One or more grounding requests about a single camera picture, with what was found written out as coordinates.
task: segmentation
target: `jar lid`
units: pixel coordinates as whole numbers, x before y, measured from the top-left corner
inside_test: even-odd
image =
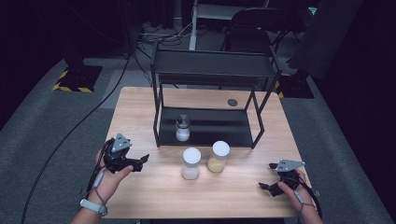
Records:
[[[179,115],[177,116],[176,126],[178,128],[188,128],[190,127],[190,119],[187,115]]]
[[[224,141],[217,141],[213,144],[213,157],[223,160],[230,153],[230,146]]]
[[[201,160],[201,152],[195,147],[189,147],[184,150],[183,160],[187,167],[195,167]]]

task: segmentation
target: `white wristband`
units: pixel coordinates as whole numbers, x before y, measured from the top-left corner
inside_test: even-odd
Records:
[[[93,212],[96,212],[102,216],[107,215],[107,207],[102,204],[93,203],[86,199],[83,199],[79,203],[79,206],[88,208],[88,209],[92,210]]]

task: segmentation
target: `black shelf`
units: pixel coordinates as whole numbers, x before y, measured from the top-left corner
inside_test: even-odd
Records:
[[[150,65],[156,109],[153,130],[157,147],[212,146],[222,140],[232,147],[254,148],[264,133],[261,112],[281,74],[278,65],[273,50],[271,54],[264,54],[158,49],[157,42]],[[254,93],[259,83],[264,84],[262,90],[266,91],[260,104]],[[243,110],[179,108],[163,104],[163,84],[249,87],[251,91]],[[255,139],[252,138],[247,113],[251,102],[260,125]],[[182,114],[191,119],[190,139],[185,142],[176,138],[176,119]]]
[[[190,138],[185,142],[176,138],[176,118],[181,114],[191,119]],[[164,146],[213,146],[219,140],[231,147],[253,145],[245,110],[163,107],[159,136]]]

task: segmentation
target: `handheld controller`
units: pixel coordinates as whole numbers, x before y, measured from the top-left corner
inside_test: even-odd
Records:
[[[126,139],[120,133],[117,134],[116,139],[111,138],[106,143],[104,161],[107,170],[113,174],[129,165],[134,167],[132,172],[140,172],[142,171],[143,164],[149,160],[149,154],[140,159],[126,158],[126,154],[132,144],[129,139]]]
[[[280,160],[278,164],[276,163],[269,164],[271,169],[277,171],[280,181],[287,184],[291,189],[297,189],[298,185],[300,184],[299,176],[294,169],[304,165],[305,162],[303,161],[288,161],[288,160]],[[277,183],[271,186],[263,183],[259,183],[259,185],[262,189],[267,189],[268,191],[270,191],[273,197],[284,193],[283,190],[277,185]]]

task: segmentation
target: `glass jar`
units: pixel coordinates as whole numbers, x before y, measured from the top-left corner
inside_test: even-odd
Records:
[[[187,115],[179,115],[176,120],[176,138],[178,141],[185,142],[190,138],[190,119]]]
[[[213,151],[207,161],[207,168],[213,173],[224,170],[227,155],[230,153],[230,146],[224,141],[217,141],[213,144]]]
[[[196,179],[199,175],[199,161],[201,152],[195,147],[187,148],[183,153],[181,175],[188,180]]]

